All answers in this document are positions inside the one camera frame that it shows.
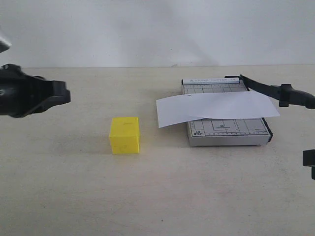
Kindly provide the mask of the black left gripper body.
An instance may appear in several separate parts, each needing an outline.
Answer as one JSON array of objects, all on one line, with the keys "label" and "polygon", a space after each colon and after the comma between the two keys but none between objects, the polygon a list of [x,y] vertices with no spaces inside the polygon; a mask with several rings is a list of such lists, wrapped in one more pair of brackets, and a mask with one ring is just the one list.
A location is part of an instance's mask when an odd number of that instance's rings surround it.
[{"label": "black left gripper body", "polygon": [[28,75],[15,64],[0,68],[0,114],[23,118],[47,110],[47,80]]}]

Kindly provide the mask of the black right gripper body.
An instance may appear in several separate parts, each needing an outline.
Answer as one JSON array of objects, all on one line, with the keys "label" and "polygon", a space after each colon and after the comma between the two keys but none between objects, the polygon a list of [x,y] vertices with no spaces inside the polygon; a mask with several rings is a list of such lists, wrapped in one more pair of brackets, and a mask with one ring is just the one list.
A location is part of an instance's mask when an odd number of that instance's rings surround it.
[{"label": "black right gripper body", "polygon": [[315,180],[315,167],[311,167],[311,178]]}]

